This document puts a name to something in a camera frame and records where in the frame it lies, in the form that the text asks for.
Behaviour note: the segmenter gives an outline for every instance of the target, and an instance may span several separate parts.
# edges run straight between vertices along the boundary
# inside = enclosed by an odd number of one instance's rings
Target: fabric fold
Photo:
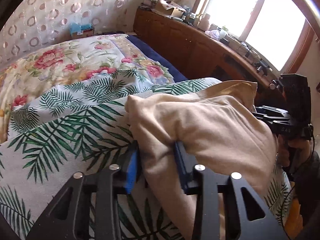
[[[198,162],[225,175],[240,172],[262,197],[276,160],[276,140],[251,113],[257,84],[222,82],[198,93],[129,96],[125,109],[146,180],[185,239],[191,239],[196,196],[180,187],[172,145],[181,140]],[[223,238],[223,226],[220,227]]]

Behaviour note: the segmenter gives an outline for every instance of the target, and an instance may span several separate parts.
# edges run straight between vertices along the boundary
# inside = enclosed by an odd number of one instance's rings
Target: window
[[[294,50],[305,17],[292,0],[207,0],[202,13],[245,41],[281,70]]]

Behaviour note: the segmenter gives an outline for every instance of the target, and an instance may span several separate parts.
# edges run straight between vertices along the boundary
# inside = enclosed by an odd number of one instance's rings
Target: box with blue plastic
[[[80,25],[72,23],[70,25],[70,35],[72,40],[94,36],[94,27],[92,24]]]

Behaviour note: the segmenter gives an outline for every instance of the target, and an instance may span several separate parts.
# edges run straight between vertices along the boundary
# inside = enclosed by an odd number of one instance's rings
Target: window pane
[[[209,0],[205,13],[211,15],[210,22],[240,36],[248,23],[257,0]]]
[[[292,0],[265,0],[246,42],[281,70],[304,22],[304,15]]]

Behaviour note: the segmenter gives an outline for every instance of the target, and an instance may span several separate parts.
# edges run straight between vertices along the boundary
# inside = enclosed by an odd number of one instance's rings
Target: patterned wallpaper
[[[70,40],[70,23],[92,23],[96,32],[131,31],[142,1],[24,0],[0,32],[1,67],[40,48]]]

